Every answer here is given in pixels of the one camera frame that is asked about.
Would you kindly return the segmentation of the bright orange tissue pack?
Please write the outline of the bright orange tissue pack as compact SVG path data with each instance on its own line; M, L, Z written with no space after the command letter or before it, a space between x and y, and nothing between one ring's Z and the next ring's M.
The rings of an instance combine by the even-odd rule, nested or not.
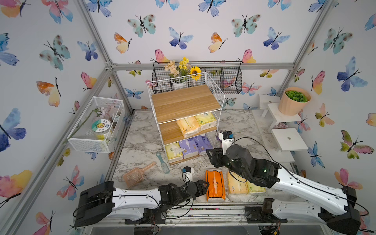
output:
M223 172L220 170L207 170L205 179L209 183L206 198L208 202L226 199Z

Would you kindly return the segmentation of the orange-yellow tissue pack top shelf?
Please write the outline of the orange-yellow tissue pack top shelf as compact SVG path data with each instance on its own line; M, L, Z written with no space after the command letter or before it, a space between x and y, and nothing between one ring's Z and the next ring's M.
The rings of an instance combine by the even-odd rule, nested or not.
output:
M228 188L230 194L247 194L248 187L246 180L236 173L228 172Z

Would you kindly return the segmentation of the yellow-green tissue pack top shelf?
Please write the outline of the yellow-green tissue pack top shelf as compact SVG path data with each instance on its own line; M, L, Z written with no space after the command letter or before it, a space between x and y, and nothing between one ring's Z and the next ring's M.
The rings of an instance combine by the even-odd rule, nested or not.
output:
M246 182L248 194L254 194L254 193L265 193L266 189L264 187L256 186L253 183Z

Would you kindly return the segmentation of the pale orange tissue pack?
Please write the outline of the pale orange tissue pack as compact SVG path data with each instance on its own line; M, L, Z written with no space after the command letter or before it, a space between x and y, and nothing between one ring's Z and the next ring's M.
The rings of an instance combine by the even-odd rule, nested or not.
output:
M186 117L176 121L184 138L190 138L201 131L199 122L195 117Z

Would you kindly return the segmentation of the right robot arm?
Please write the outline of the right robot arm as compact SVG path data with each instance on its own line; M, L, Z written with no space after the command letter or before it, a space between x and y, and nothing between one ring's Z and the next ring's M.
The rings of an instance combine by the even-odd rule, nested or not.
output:
M313 182L278 163L253 158L249 150L239 145L231 145L226 150L208 149L206 153L210 163L216 168L226 167L230 173L239 175L246 182L284 191L319 206L319 211L313 215L330 229L345 235L358 233L361 216L355 209L355 189L348 186L338 189Z

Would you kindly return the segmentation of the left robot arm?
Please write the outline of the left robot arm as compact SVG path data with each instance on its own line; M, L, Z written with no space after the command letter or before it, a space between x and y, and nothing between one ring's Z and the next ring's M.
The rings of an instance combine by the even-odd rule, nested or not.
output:
M135 191L116 188L113 181L107 181L80 194L78 207L73 212L73 227L94 225L117 211L126 220L141 221L148 217L149 211L164 213L187 200L204 196L209 185L204 180L198 180L188 181L180 187L168 184L151 190Z

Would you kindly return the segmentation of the purple tissue pack right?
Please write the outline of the purple tissue pack right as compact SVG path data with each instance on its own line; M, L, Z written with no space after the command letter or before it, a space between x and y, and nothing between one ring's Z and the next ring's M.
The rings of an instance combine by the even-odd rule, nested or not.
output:
M195 136L195 137L193 137L193 140L196 143L199 155L205 155L206 150L213 149L213 146L212 146L209 138L207 137L207 135Z

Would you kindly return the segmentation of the purple tissue pack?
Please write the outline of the purple tissue pack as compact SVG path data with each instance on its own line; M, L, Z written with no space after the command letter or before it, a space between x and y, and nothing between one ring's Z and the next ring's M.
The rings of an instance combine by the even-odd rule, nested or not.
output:
M207 137L207 135L195 136L195 137L193 137L193 140L196 143L199 155L205 155L206 150L213 149L213 146L212 146L209 138Z
M190 159L199 154L196 142L193 138L180 141L179 146L183 149L182 153L184 159Z

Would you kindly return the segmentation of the yellow tissue pack bottom shelf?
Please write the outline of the yellow tissue pack bottom shelf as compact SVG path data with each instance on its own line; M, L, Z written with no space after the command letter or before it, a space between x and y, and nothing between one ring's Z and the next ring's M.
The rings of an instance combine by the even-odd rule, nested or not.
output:
M165 146L166 155L170 164L183 160L183 149L179 143L172 143Z

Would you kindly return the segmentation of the teal small brush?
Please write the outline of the teal small brush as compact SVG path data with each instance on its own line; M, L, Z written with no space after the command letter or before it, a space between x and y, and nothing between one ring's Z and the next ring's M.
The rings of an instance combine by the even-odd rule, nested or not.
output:
M163 160L162 154L161 154L160 152L157 152L157 153L156 153L156 156L157 156L157 158L158 158L159 161L160 161L161 168L162 168L164 174L169 174L169 173L170 173L170 170L169 170L169 168L168 168L167 163Z

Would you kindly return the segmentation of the white stepped stand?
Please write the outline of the white stepped stand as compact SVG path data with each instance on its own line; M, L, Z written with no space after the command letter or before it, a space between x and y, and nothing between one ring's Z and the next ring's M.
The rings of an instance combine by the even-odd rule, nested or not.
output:
M274 160L279 163L295 162L292 152L307 150L296 128L290 122L301 120L298 114L288 116L279 111L279 97L259 96L259 109L252 110L264 146Z

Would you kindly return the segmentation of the artificial flower bouquet in pot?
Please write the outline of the artificial flower bouquet in pot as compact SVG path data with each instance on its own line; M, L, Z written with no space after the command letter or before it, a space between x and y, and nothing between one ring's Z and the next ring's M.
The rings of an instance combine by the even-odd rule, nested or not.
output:
M186 57L178 65L170 60L164 70L168 72L173 91L195 86L202 78L202 70L198 66L192 66Z

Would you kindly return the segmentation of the round green-lidded jar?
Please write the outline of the round green-lidded jar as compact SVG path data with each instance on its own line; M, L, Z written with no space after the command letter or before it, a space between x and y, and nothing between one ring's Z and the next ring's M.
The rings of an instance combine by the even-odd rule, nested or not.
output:
M112 123L108 119L99 119L92 123L92 131L100 141L106 141L113 134Z

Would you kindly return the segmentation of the artificial pink rose stem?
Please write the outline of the artificial pink rose stem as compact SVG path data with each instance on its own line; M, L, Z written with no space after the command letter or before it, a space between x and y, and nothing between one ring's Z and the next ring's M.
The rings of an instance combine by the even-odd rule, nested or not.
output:
M92 123L99 119L108 119L112 123L113 129L115 129L119 117L120 113L118 112L118 108L95 108L87 115L86 118L81 119L78 122L78 126L72 131L71 134L68 135L66 140L63 141L63 145L67 144L71 138L79 138L80 132L86 131L88 128L90 128L90 131L93 132L91 129Z

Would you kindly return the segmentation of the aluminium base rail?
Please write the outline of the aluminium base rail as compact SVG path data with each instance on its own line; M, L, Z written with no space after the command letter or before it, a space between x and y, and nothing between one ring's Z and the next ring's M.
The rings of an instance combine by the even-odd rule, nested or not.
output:
M278 202L276 209L267 209L261 204L218 204L199 205L190 203L175 209L162 211L160 208L128 208L110 212L108 209L91 209L79 212L75 227L94 227L111 224L125 225L165 225L177 226L251 226L257 225L263 230L281 225L320 226L322 234L333 232L324 224L303 215L283 215L284 209L300 206L299 202Z

